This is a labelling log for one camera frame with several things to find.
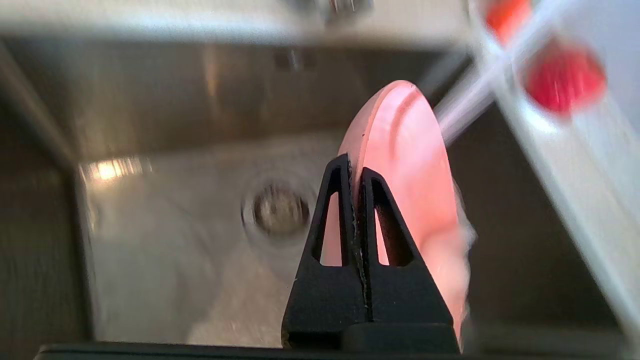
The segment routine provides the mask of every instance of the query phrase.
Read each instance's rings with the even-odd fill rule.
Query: running water
[[[436,106],[435,113],[445,144],[451,144],[493,102],[492,81],[516,69],[544,46],[550,38],[553,24],[574,11],[578,0],[542,0],[536,11],[514,37],[509,47],[478,73],[477,64],[469,68],[447,96]],[[477,10],[477,1],[470,3],[470,12]]]

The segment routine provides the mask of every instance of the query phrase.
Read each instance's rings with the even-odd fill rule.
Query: stainless steel sink
[[[280,346],[304,214],[351,119],[383,85],[419,83],[443,55],[70,38],[5,44],[72,149],[95,338],[262,347]],[[618,333],[501,115],[489,116],[451,149],[479,229],[474,321]],[[500,147],[506,160],[493,161],[505,167],[479,176],[480,152],[505,159],[478,146],[492,143],[508,144]],[[487,174],[502,182],[474,186]],[[511,178],[518,185],[505,188]],[[265,219],[264,194],[295,221]],[[508,213],[527,225],[512,226]],[[515,245],[536,241],[544,251]],[[537,322],[514,315],[546,307],[551,315]]]

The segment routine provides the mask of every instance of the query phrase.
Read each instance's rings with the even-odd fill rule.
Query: drain strainer
[[[262,172],[243,197],[241,216],[247,240],[261,251],[284,256],[297,252],[307,239],[317,190],[305,176],[272,170]]]
[[[270,236],[290,236],[304,230],[309,206],[303,197],[283,184],[271,184],[255,196],[256,225]]]

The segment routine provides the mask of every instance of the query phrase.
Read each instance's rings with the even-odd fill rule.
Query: red object
[[[506,45],[529,19],[531,11],[531,0],[500,0],[489,9],[486,24],[498,41]]]
[[[529,71],[525,88],[543,108],[569,115],[601,99],[607,78],[598,60],[583,47],[553,48]]]

